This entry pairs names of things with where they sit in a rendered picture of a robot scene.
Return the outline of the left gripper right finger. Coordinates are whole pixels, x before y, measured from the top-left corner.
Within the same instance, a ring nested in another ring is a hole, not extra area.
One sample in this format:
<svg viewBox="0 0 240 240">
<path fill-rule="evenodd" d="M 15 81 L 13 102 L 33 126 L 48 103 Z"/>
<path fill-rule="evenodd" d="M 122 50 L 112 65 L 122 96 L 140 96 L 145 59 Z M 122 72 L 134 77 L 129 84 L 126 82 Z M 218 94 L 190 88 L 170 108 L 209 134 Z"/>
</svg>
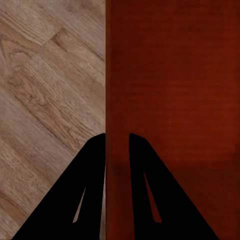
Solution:
<svg viewBox="0 0 240 240">
<path fill-rule="evenodd" d="M 220 240 L 144 137 L 129 135 L 135 240 Z M 145 176 L 162 223 L 153 219 Z"/>
</svg>

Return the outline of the storage box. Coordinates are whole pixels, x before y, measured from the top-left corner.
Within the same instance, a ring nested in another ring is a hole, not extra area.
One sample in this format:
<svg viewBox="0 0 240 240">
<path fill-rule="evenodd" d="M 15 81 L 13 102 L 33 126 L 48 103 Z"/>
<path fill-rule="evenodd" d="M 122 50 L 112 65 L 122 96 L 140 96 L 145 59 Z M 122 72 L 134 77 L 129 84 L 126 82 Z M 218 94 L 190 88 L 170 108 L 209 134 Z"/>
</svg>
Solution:
<svg viewBox="0 0 240 240">
<path fill-rule="evenodd" d="M 131 133 L 240 240 L 240 0 L 105 0 L 105 132 L 105 240 L 135 240 Z"/>
</svg>

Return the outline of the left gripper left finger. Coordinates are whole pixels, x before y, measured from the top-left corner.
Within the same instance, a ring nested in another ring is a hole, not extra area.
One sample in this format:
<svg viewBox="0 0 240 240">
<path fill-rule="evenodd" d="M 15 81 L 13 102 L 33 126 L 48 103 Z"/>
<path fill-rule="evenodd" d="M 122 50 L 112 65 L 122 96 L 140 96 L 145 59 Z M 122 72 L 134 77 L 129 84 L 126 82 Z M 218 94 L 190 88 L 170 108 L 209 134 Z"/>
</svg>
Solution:
<svg viewBox="0 0 240 240">
<path fill-rule="evenodd" d="M 100 240 L 105 166 L 102 133 L 87 141 L 12 240 Z"/>
</svg>

